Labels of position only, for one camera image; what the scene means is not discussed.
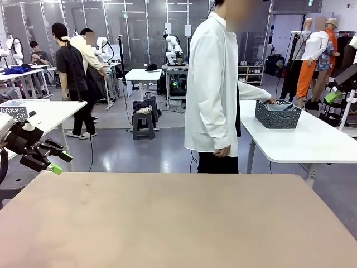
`hand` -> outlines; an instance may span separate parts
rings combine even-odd
[[[62,96],[62,99],[63,99],[63,101],[64,102],[69,102],[71,99],[67,96],[67,94],[66,95],[63,95]]]
[[[269,100],[267,100],[267,102],[270,104],[277,104],[277,101],[273,98],[270,98]]]
[[[230,153],[230,145],[223,149],[216,150],[213,155],[219,158],[227,157]]]
[[[311,67],[312,63],[314,62],[313,59],[308,60],[307,66]]]

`blue cloth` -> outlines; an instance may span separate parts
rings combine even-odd
[[[13,67],[10,69],[6,69],[5,74],[23,74],[23,73],[27,73],[28,71],[30,71],[29,68]]]
[[[327,43],[326,50],[320,55],[316,64],[316,71],[327,71],[330,69],[331,55],[334,53],[334,45],[331,41]]]

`person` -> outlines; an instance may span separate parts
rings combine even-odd
[[[30,48],[33,50],[33,52],[31,53],[31,64],[49,64],[49,55],[42,51],[40,49],[40,46],[38,45],[38,43],[36,41],[31,41],[30,42]],[[35,74],[37,76],[37,79],[40,82],[40,85],[36,84],[36,80],[35,77],[33,77],[33,75],[31,76],[32,82],[33,84],[36,86],[37,88],[37,92],[42,92],[42,94],[46,94],[45,92],[45,88],[44,88],[44,80],[42,79],[42,75],[39,74]]]
[[[31,53],[31,64],[49,64],[49,55],[40,49],[40,46],[36,41],[30,42],[30,48],[33,49],[33,53]]]
[[[75,47],[71,46],[68,31],[64,24],[55,23],[52,25],[52,35],[59,44],[60,49],[56,52],[57,71],[61,78],[62,97],[64,101],[88,101],[88,87],[85,81],[83,68],[83,58]],[[86,132],[81,135],[82,124],[85,123]],[[85,140],[97,135],[94,122],[90,115],[88,105],[74,114],[73,130],[66,133],[70,137]]]
[[[228,1],[235,6],[226,9]],[[241,25],[255,1],[216,0],[191,39],[185,147],[198,152],[199,173],[238,173],[239,98],[275,103],[265,90],[238,81],[237,39],[226,29],[227,18]]]
[[[93,110],[94,104],[100,98],[100,87],[102,87],[102,81],[98,83],[96,79],[96,73],[93,71],[93,68],[98,71],[100,75],[104,77],[104,79],[108,80],[108,75],[104,71],[105,65],[101,63],[98,58],[95,56],[91,45],[87,44],[87,33],[93,32],[90,28],[84,28],[80,31],[80,34],[71,38],[71,45],[80,51],[83,57],[83,67],[86,72],[86,81],[88,85],[89,91],[89,100],[88,105],[90,107],[90,111]],[[92,116],[92,119],[95,123],[97,123],[98,118]]]

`door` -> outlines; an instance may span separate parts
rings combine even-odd
[[[291,31],[299,31],[303,25],[304,16],[278,14],[275,17],[272,45],[275,47],[275,54],[281,54],[289,58],[292,42]]]

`ceiling light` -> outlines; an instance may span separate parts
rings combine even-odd
[[[145,13],[145,11],[122,11],[122,13]]]

